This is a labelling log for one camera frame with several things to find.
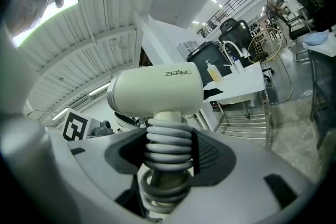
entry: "ceiling light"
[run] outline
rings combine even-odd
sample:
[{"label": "ceiling light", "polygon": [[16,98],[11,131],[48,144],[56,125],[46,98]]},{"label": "ceiling light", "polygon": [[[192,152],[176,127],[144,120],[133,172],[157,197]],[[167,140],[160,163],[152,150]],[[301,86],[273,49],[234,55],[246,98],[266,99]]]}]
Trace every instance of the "ceiling light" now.
[{"label": "ceiling light", "polygon": [[69,110],[69,108],[65,108],[63,109],[61,112],[59,112],[56,116],[53,117],[53,121],[58,119],[59,117],[61,117],[65,112],[67,112]]},{"label": "ceiling light", "polygon": [[89,95],[92,96],[92,95],[96,94],[97,92],[100,92],[100,91],[106,89],[109,85],[110,85],[110,82],[104,84],[103,86],[100,86],[99,88],[96,88],[95,90],[93,90],[92,92],[90,92]]},{"label": "ceiling light", "polygon": [[62,12],[63,10],[72,7],[78,3],[78,0],[64,0],[64,4],[62,8],[57,8],[56,3],[52,2],[48,5],[46,8],[46,11],[44,12],[42,18],[40,21],[32,28],[27,31],[24,31],[20,33],[19,35],[13,37],[12,42],[14,46],[17,48],[19,47],[22,42],[32,33],[35,31],[36,28],[38,28],[40,25],[42,25],[44,22],[46,22],[48,19],[52,18],[56,14]]}]

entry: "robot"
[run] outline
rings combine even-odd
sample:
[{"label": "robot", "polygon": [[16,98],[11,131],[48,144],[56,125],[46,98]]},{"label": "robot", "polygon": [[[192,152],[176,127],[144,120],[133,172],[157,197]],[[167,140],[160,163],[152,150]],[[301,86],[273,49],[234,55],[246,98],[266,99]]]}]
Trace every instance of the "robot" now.
[{"label": "robot", "polygon": [[193,63],[123,71],[107,100],[151,126],[68,142],[22,115],[1,121],[6,164],[53,222],[278,223],[304,206],[312,184],[278,155],[182,120],[203,102]]}]

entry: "metal rack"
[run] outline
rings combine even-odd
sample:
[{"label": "metal rack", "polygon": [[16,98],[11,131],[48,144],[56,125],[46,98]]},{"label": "metal rack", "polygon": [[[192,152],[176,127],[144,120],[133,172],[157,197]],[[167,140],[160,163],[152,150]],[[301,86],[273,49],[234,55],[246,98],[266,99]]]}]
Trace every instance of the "metal rack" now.
[{"label": "metal rack", "polygon": [[237,138],[265,141],[265,146],[271,148],[270,108],[266,89],[260,92],[263,113],[252,114],[252,110],[242,115],[226,115],[225,110],[216,132]]}]

